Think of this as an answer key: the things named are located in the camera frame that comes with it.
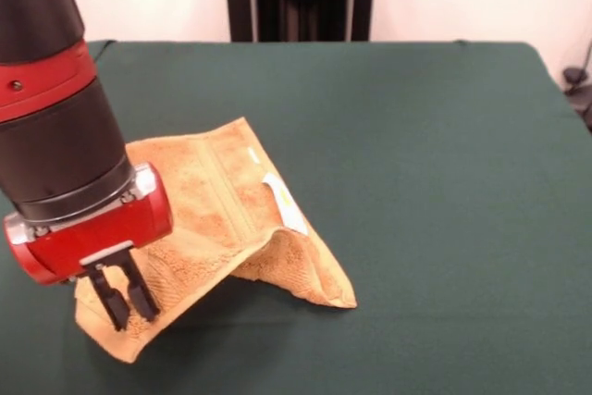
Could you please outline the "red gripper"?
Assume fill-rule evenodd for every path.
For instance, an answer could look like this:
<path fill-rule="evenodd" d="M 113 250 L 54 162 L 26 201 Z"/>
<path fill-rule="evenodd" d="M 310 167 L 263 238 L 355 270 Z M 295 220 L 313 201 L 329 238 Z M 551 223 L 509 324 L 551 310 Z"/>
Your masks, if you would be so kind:
<path fill-rule="evenodd" d="M 82 218 L 35 227 L 18 213 L 4 219 L 8 246 L 21 268 L 36 282 L 52 285 L 84 273 L 84 267 L 104 263 L 107 256 L 130 247 L 141 248 L 172 232 L 173 216 L 166 189 L 156 168 L 138 164 L 130 187 L 117 199 Z M 130 253 L 119 255 L 128 279 L 129 299 L 142 318 L 160 314 L 155 299 Z M 87 276 L 116 331 L 127 327 L 130 308 L 102 269 Z"/>

